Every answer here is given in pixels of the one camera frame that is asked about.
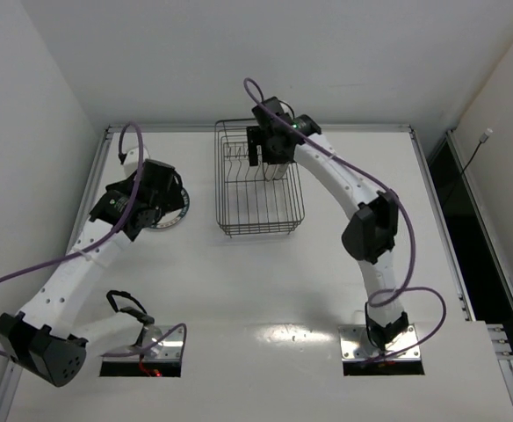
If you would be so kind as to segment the orange sunburst plate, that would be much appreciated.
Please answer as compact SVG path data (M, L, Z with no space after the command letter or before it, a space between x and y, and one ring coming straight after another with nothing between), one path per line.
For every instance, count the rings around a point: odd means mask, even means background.
M279 164L265 164L263 174L265 182L278 180L282 177Z

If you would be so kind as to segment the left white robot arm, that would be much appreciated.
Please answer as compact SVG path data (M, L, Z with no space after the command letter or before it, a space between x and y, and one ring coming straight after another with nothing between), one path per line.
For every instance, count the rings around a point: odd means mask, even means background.
M145 310L116 309L105 319L77 327L75 321L96 282L143 229L184 206L176 169L152 159L106 187L74 244L76 257L60 264L16 315L0 316L6 356L42 380L63 387L87 357L150 355L162 342Z

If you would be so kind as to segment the green rimmed white plate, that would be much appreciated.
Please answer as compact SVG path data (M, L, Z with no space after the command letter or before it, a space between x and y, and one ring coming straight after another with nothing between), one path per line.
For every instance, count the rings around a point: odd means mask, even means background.
M177 226L188 214L191 205L190 195L185 188L182 188L181 195L184 200L184 206L180 209L180 211L168 221L159 221L152 225L150 228L153 230L166 230L171 229Z

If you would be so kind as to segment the white plate grey flower pattern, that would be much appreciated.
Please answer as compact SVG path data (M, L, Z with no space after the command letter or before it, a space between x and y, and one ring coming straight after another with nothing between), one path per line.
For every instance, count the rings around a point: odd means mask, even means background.
M282 179L285 176L286 172L288 171L289 166L290 166L290 164L278 164L276 167L276 171L274 173L274 179L275 180Z

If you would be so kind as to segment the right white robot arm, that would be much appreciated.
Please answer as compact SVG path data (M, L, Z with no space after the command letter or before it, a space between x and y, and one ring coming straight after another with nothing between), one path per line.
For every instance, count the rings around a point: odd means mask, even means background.
M306 115L293 119L278 98L256 104L252 113L261 133L263 157L308 170L347 216L341 240L358 262L368 295L366 332L374 347L385 350L408 326L408 315L396 297L393 269L399 221L394 193L367 184L365 177L343 162L314 120Z

